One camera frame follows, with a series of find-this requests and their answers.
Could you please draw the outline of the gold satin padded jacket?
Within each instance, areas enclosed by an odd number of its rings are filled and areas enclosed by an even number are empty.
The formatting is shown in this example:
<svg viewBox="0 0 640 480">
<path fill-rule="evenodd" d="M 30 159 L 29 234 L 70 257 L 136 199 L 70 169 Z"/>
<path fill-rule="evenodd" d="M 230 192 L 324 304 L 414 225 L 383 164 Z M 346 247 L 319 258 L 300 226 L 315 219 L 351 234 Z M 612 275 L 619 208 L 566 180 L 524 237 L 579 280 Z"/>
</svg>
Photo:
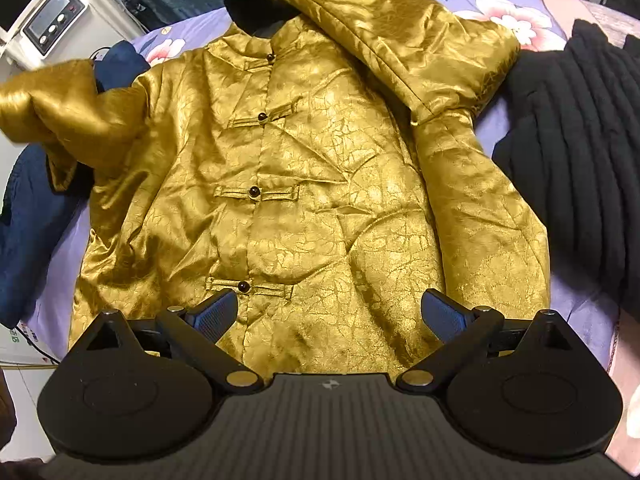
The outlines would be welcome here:
<svg viewBox="0 0 640 480">
<path fill-rule="evenodd" d="M 70 338 L 231 288 L 221 347 L 262 376 L 397 375 L 437 347 L 422 294 L 532 318 L 546 228 L 475 119 L 514 33 L 435 0 L 239 0 L 207 46 L 100 91 L 88 60 L 1 87 L 1 128 L 81 167 L 91 233 Z"/>
</svg>

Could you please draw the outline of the navy blue folded garment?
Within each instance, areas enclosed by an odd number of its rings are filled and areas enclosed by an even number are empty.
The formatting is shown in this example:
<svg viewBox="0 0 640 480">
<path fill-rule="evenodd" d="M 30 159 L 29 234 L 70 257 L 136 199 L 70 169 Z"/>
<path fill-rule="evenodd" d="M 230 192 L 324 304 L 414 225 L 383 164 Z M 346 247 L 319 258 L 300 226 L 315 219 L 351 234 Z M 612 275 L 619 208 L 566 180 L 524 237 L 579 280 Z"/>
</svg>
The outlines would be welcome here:
<svg viewBox="0 0 640 480">
<path fill-rule="evenodd" d="M 256 55 L 219 39 L 150 65 L 129 42 L 105 58 L 29 70 L 2 84 L 1 130 L 24 145 L 1 209 L 1 321 L 14 327 L 76 203 L 91 235 L 74 281 L 68 334 L 106 308 L 154 315 L 194 297 L 217 260 L 210 199 L 244 196 L 255 165 L 221 141 L 258 138 L 243 107 Z"/>
</svg>

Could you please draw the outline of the black quilted jacket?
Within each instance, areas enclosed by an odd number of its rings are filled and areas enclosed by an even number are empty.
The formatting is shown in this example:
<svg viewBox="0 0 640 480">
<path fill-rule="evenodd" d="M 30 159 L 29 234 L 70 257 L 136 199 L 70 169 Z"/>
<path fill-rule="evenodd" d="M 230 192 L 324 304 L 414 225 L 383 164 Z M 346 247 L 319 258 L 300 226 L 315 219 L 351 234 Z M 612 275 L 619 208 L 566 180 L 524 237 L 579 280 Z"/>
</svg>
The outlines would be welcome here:
<svg viewBox="0 0 640 480">
<path fill-rule="evenodd" d="M 575 21 L 561 51 L 520 55 L 506 77 L 510 130 L 492 159 L 550 245 L 639 313 L 639 43 Z"/>
</svg>

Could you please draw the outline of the purple floral bed sheet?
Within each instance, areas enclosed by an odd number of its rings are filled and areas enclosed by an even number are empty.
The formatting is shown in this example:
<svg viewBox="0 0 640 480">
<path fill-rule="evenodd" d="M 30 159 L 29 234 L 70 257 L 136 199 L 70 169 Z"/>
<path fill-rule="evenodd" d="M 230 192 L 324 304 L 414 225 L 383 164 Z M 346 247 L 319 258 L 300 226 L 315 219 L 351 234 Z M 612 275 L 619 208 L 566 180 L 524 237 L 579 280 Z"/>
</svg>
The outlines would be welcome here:
<svg viewBox="0 0 640 480">
<path fill-rule="evenodd" d="M 575 20 L 592 21 L 580 0 L 439 0 L 446 7 L 472 20 L 488 20 L 512 30 L 521 46 L 532 51 L 564 48 Z M 226 10 L 218 9 L 157 28 L 134 40 L 134 47 L 150 64 L 161 63 L 180 53 L 204 46 L 230 25 Z M 86 202 L 70 210 L 61 238 L 27 313 L 12 330 L 13 340 L 30 339 L 46 354 L 49 363 L 64 356 L 70 329 L 73 289 L 89 236 Z M 591 285 L 571 278 L 566 266 L 552 274 L 552 304 L 603 366 L 611 361 L 620 310 Z"/>
</svg>

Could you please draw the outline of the white appliance with control panel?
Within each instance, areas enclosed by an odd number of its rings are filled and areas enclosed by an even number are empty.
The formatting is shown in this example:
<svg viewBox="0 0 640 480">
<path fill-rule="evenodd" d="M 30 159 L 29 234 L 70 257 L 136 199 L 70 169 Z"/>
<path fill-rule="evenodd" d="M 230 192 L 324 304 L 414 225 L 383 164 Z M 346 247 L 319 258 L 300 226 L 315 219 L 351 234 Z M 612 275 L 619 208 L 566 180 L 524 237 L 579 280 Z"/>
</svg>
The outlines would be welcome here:
<svg viewBox="0 0 640 480">
<path fill-rule="evenodd" d="M 1 0 L 1 73 L 91 58 L 144 33 L 122 0 Z"/>
</svg>

